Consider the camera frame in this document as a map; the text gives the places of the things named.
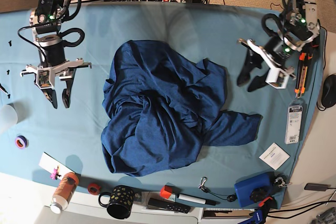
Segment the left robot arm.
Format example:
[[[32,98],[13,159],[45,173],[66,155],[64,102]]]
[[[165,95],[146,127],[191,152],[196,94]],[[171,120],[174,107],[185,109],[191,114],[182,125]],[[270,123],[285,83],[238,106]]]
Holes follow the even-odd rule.
[[[281,1],[283,10],[279,15],[269,13],[261,19],[261,26],[270,38],[264,46],[252,39],[238,41],[247,48],[247,53],[237,85],[249,83],[249,92],[266,85],[285,89],[290,79],[298,81],[303,61],[299,61],[297,69],[287,66],[286,61],[295,52],[309,51],[320,34],[316,0]]]

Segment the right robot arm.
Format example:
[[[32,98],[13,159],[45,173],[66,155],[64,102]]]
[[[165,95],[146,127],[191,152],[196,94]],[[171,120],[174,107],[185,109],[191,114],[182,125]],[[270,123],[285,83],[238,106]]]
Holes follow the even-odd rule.
[[[65,48],[77,47],[85,38],[85,32],[80,28],[61,31],[62,23],[73,20],[81,8],[81,0],[77,0],[76,10],[70,14],[70,3],[71,0],[39,0],[38,6],[30,14],[28,28],[33,33],[30,44],[37,48],[40,63],[38,66],[26,65],[20,72],[21,76],[35,76],[35,85],[54,108],[58,106],[55,78],[66,84],[62,100],[65,108],[69,108],[77,69],[91,67],[91,63],[82,58],[70,61],[65,56]]]

